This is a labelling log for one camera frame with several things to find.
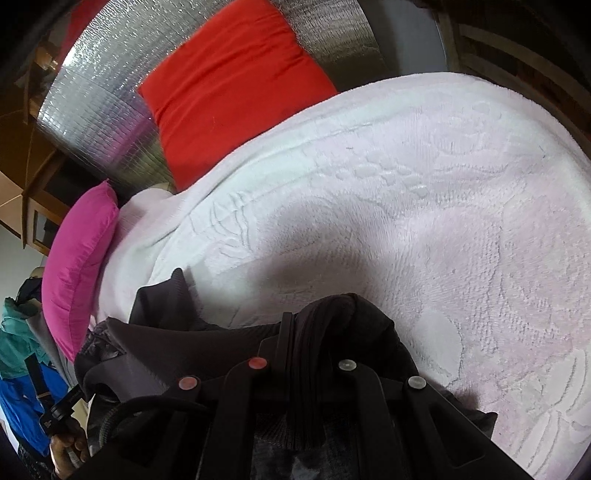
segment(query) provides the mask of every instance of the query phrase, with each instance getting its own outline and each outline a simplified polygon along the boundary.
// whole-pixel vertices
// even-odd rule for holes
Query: silver foil mat
[[[111,0],[83,31],[38,125],[124,195],[172,181],[157,127],[136,89],[228,0]],[[274,0],[300,44],[343,91],[386,76],[356,0]]]

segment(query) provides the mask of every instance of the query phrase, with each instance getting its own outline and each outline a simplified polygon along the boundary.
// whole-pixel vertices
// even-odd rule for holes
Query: green clothing
[[[14,300],[4,300],[2,323],[0,325],[0,378],[28,375],[25,358],[37,355],[39,363],[49,365],[50,359],[29,329],[26,319],[29,315],[21,312]]]

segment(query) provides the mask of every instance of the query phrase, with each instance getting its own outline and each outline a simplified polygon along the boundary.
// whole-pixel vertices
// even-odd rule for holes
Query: white blanket
[[[277,322],[356,292],[419,369],[499,412],[494,441],[561,480],[591,435],[587,158],[544,109],[457,74],[343,93],[182,194],[121,210],[99,320],[181,267],[208,322]]]

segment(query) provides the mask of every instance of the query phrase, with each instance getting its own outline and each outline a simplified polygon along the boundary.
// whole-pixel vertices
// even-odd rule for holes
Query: pillow
[[[251,138],[337,93],[267,0],[224,7],[138,92],[179,190]]]
[[[100,265],[117,225],[115,192],[104,181],[88,190],[62,221],[49,256],[41,298],[56,344],[74,361],[90,322]]]

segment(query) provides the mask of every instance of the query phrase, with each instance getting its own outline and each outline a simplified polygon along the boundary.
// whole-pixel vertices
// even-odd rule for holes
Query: white wall
[[[21,240],[0,225],[0,300],[16,298],[21,287],[31,271],[41,264],[43,255],[37,250],[27,247],[22,249]],[[0,419],[5,420],[4,412],[0,409]],[[11,443],[18,446],[12,432],[8,432]]]

